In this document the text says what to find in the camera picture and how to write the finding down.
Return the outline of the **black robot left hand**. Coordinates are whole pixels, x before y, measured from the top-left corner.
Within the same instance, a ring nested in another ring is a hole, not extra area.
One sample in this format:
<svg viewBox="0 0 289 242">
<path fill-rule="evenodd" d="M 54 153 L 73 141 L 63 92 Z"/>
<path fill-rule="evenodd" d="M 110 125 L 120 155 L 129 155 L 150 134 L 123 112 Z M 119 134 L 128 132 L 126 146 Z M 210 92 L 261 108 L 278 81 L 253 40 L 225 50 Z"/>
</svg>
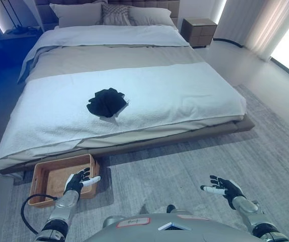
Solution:
<svg viewBox="0 0 289 242">
<path fill-rule="evenodd" d="M 66 181 L 64 194 L 68 191 L 76 191 L 79 195 L 83 187 L 90 187 L 101 180 L 101 176 L 90 177 L 90 167 L 71 174 Z"/>
</svg>

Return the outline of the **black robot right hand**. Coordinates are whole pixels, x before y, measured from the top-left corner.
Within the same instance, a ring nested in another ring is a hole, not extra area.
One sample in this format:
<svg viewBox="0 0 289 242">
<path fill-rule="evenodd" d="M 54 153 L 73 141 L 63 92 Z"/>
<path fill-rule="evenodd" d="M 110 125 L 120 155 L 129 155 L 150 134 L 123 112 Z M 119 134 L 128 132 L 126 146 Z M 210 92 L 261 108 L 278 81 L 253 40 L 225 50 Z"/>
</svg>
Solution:
<svg viewBox="0 0 289 242">
<path fill-rule="evenodd" d="M 215 175 L 210 175 L 209 177 L 212 186 L 201 185 L 200 189 L 202 191 L 222 195 L 228 202 L 232 202 L 236 197 L 244 197 L 243 191 L 234 181 Z"/>
</svg>

